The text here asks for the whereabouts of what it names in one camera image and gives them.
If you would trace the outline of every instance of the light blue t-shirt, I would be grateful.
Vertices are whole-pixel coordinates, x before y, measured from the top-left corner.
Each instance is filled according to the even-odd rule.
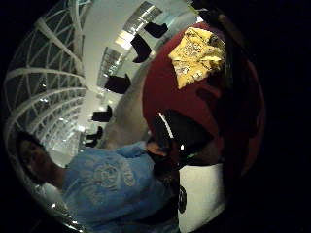
[[[73,219],[90,232],[162,232],[129,223],[154,214],[173,196],[153,169],[145,142],[86,148],[68,165],[62,197]]]

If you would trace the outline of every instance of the yellow item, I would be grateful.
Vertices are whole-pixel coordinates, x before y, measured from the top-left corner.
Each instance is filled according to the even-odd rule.
[[[178,88],[181,89],[222,69],[225,43],[210,31],[190,27],[181,43],[168,56],[172,59]]]

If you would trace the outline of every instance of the dark hair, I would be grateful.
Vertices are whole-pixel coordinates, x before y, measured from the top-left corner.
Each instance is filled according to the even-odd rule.
[[[22,154],[20,153],[20,145],[22,141],[29,141],[31,143],[34,143],[35,145],[41,147],[43,150],[45,149],[45,147],[40,143],[40,141],[35,136],[31,134],[24,132],[24,131],[17,133],[16,150],[17,150],[17,158],[20,163],[20,166],[32,182],[34,182],[35,184],[42,185],[45,183],[45,181],[39,179],[31,171],[29,171],[29,168],[27,167],[26,162],[24,161],[24,159],[22,159]]]

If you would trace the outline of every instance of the hand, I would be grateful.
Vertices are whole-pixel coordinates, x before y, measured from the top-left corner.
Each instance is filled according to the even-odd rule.
[[[147,143],[146,149],[147,149],[147,151],[149,151],[153,154],[160,155],[160,156],[166,156],[166,153],[160,149],[160,147],[158,146],[158,144],[156,142]]]

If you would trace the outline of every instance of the man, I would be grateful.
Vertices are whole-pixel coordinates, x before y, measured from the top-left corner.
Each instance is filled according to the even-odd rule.
[[[173,196],[154,177],[147,151],[164,156],[156,142],[138,142],[116,150],[86,148],[67,168],[55,164],[32,135],[17,135],[17,156],[35,183],[61,190],[71,216],[90,232],[163,232],[176,222],[150,226],[135,221],[152,216]]]

